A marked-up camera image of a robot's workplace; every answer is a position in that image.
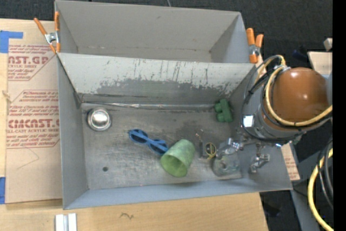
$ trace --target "small metal part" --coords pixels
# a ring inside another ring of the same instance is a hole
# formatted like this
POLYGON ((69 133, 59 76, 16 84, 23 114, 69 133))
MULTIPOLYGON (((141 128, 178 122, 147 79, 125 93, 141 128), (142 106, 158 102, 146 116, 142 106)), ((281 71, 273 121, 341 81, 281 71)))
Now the small metal part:
POLYGON ((231 175, 240 169, 238 155, 223 155, 220 159, 215 158, 212 164, 212 171, 216 176, 231 175))
POLYGON ((104 108, 95 108, 88 112, 88 124, 92 130, 105 131, 111 123, 111 117, 104 108))
POLYGON ((223 155, 231 155, 240 148, 241 145, 239 143, 235 142, 232 138, 228 138, 227 141, 220 143, 216 156, 221 157, 223 155))
POLYGON ((269 161, 270 161, 269 154, 261 154, 260 156, 255 156, 251 161, 250 172, 257 173, 257 169, 261 168, 269 161))
POLYGON ((54 218, 55 231, 77 231, 77 214, 59 214, 54 218))
POLYGON ((263 167, 270 161, 269 154, 262 154, 261 151, 264 148, 262 143, 256 143, 256 156, 251 159, 250 172, 257 173, 257 169, 263 167))

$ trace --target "orange clamp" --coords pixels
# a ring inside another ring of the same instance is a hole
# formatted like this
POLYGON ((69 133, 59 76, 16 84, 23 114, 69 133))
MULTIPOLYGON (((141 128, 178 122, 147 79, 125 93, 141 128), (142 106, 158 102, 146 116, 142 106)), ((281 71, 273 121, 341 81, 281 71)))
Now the orange clamp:
POLYGON ((252 28, 247 28, 248 45, 255 44, 255 34, 252 28))
POLYGON ((59 35, 58 32, 60 31, 60 20, 59 20, 60 14, 58 11, 54 14, 54 24, 55 24, 55 32, 56 34, 56 52, 60 52, 60 41, 59 41, 59 35))
POLYGON ((259 35, 257 35, 257 37, 256 37, 256 43, 255 43, 255 45, 256 45, 257 47, 259 47, 259 48, 262 47, 263 37, 264 37, 263 34, 259 34, 259 35))

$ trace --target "metal cap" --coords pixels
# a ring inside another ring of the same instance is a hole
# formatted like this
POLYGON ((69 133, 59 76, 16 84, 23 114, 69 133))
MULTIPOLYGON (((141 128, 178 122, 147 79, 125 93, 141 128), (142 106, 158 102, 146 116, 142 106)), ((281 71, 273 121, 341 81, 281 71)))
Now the metal cap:
POLYGON ((92 130, 105 131, 111 123, 110 115, 104 108, 95 108, 88 112, 88 124, 92 130))

